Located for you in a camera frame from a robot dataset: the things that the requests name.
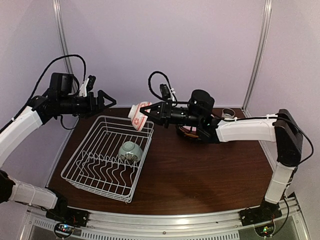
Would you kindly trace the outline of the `light blue bowl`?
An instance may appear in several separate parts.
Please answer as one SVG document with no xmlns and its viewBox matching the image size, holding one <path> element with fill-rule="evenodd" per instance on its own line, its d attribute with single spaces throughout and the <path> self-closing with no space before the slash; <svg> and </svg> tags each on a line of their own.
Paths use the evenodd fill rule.
<svg viewBox="0 0 320 240">
<path fill-rule="evenodd" d="M 118 157 L 122 162 L 133 164 L 142 159 L 143 150 L 139 145 L 132 141 L 124 142 L 118 150 Z"/>
</svg>

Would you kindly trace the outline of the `black rimmed cream plate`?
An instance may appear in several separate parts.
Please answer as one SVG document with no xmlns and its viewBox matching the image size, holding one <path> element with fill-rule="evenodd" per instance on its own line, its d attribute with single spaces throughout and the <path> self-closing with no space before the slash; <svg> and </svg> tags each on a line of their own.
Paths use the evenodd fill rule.
<svg viewBox="0 0 320 240">
<path fill-rule="evenodd" d="M 196 127 L 192 126 L 185 126 L 185 125 L 176 125 L 175 130 L 178 136 L 185 138 L 192 142 L 199 142 L 201 141 L 200 137 L 198 136 Z"/>
</svg>

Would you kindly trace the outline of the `white and brown cup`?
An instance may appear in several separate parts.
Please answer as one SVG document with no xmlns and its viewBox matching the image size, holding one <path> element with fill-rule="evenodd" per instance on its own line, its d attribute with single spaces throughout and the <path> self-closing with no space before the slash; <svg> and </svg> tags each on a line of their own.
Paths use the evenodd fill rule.
<svg viewBox="0 0 320 240">
<path fill-rule="evenodd" d="M 223 119 L 233 119 L 235 115 L 235 111 L 231 108 L 223 108 L 221 111 L 221 117 Z"/>
</svg>

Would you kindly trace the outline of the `white bowl red pattern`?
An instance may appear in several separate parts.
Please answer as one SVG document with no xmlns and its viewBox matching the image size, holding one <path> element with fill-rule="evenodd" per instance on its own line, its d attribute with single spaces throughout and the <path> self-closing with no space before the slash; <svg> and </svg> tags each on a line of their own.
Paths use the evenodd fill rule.
<svg viewBox="0 0 320 240">
<path fill-rule="evenodd" d="M 132 126 L 138 131 L 142 131 L 143 127 L 145 126 L 148 117 L 140 112 L 140 109 L 143 107 L 148 107 L 152 105 L 151 102 L 143 101 L 136 105 L 132 105 L 129 113 L 128 118 L 131 120 Z"/>
</svg>

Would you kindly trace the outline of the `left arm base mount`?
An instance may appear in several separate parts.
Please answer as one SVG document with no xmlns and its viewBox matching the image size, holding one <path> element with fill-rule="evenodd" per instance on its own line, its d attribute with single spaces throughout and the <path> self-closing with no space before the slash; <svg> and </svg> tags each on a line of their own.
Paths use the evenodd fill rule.
<svg viewBox="0 0 320 240">
<path fill-rule="evenodd" d="M 42 207 L 46 212 L 46 217 L 55 221 L 60 221 L 75 227 L 86 227 L 89 219 L 89 212 L 68 206 L 68 200 L 64 196 L 59 196 L 54 208 Z"/>
</svg>

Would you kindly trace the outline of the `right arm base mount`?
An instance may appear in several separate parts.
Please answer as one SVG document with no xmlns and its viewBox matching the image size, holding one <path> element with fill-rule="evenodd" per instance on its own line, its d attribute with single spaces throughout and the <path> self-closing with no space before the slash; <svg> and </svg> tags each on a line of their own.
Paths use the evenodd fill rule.
<svg viewBox="0 0 320 240">
<path fill-rule="evenodd" d="M 281 217 L 279 202 L 284 192 L 284 190 L 267 190 L 259 206 L 241 210 L 239 216 L 242 226 L 255 225 L 271 221 L 273 217 Z"/>
</svg>

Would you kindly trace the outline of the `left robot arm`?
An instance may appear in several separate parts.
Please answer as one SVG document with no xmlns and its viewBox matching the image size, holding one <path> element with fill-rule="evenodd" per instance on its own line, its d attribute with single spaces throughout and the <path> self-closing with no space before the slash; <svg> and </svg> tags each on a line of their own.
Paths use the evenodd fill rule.
<svg viewBox="0 0 320 240">
<path fill-rule="evenodd" d="M 51 75 L 49 88 L 43 95 L 32 97 L 22 112 L 0 133 L 0 163 L 4 164 L 10 154 L 35 130 L 50 119 L 72 115 L 89 118 L 113 107 L 117 101 L 103 90 L 94 96 L 92 92 L 96 77 L 90 75 L 72 93 L 72 84 L 77 79 L 73 74 L 57 73 Z M 0 172 L 0 201 L 19 202 L 30 206 L 52 209 L 52 213 L 61 222 L 72 218 L 72 211 L 61 198 L 47 188 L 41 188 L 10 177 Z"/>
</svg>

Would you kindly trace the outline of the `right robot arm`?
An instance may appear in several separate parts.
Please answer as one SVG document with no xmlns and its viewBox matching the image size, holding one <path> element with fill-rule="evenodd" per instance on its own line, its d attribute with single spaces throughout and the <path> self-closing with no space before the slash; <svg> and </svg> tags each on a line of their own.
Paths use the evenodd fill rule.
<svg viewBox="0 0 320 240">
<path fill-rule="evenodd" d="M 302 132 L 286 109 L 261 117 L 225 118 L 212 114 L 215 100 L 202 89 L 196 89 L 186 107 L 175 107 L 167 99 L 140 108 L 140 112 L 157 125 L 170 124 L 196 128 L 196 135 L 208 144 L 233 141 L 266 141 L 277 144 L 278 159 L 262 206 L 256 210 L 259 220 L 268 220 L 290 184 L 302 158 Z"/>
</svg>

